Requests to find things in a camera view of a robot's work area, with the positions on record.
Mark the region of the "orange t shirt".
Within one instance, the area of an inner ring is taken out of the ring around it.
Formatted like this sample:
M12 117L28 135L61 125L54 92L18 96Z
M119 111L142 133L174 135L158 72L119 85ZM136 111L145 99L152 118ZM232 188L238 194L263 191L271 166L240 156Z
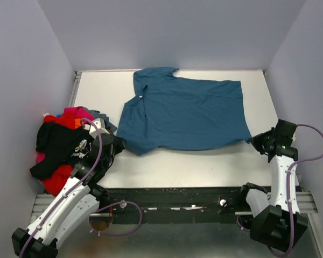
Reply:
M80 118L76 118L76 119L74 120L74 128L75 128L75 129L77 129L77 128L79 128L79 127L83 127L83 124L82 124L82 121L81 121L81 119L80 119Z

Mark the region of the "grey blue t shirt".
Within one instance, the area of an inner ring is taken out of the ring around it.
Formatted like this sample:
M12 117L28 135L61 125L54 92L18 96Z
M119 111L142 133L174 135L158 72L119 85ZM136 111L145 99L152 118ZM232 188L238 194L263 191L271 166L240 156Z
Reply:
M94 119L97 119L97 118L103 119L107 130L111 130L112 132L116 132L117 127L110 122L109 117L106 114L101 113L98 110L88 110L88 112L93 116Z

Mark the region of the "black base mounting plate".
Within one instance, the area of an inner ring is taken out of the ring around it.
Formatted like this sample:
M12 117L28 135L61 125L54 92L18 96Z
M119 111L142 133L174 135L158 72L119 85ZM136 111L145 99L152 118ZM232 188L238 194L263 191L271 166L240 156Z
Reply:
M112 188L89 221L107 225L143 224L245 224L252 213L243 200L242 187Z

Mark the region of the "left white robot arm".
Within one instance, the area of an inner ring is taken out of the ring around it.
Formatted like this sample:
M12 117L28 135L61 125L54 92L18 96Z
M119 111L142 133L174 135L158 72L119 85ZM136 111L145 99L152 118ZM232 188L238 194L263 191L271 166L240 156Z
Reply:
M56 257L64 240L93 212L109 205L108 191L99 181L124 149L123 140L102 133L92 142L90 152L78 162L60 193L26 229L12 235L18 257Z

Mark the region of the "black t shirt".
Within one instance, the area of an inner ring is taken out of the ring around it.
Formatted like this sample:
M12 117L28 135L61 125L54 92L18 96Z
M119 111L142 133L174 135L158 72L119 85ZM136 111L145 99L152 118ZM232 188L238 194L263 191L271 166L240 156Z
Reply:
M36 151L45 157L30 168L31 175L41 181L51 177L71 157L82 140L93 142L94 138L80 127L73 130L53 122L43 123L37 133Z

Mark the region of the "red t shirt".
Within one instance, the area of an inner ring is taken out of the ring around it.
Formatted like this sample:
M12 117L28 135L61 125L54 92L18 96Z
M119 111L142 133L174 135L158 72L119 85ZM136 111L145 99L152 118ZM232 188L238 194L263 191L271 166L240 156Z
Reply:
M57 196L67 182L72 170L73 166L69 161L62 161L49 178L39 180L39 182L43 184L49 194Z

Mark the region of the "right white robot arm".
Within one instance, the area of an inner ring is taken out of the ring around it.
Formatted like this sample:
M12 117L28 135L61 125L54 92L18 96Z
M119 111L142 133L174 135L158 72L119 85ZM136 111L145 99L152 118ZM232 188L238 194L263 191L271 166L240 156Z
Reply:
M279 120L275 127L248 140L255 150L268 157L272 168L271 191L247 183L237 197L240 209L252 212L249 234L277 256L285 257L307 230L307 219L300 215L296 196L298 150L292 147L297 125Z

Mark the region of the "teal blue t shirt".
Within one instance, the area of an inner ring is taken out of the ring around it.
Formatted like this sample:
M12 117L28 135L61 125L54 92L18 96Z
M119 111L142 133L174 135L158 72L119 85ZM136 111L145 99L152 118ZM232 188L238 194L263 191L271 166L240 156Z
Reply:
M202 151L251 137L239 81L176 77L176 68L134 72L135 96L125 103L117 136L144 155L156 148Z

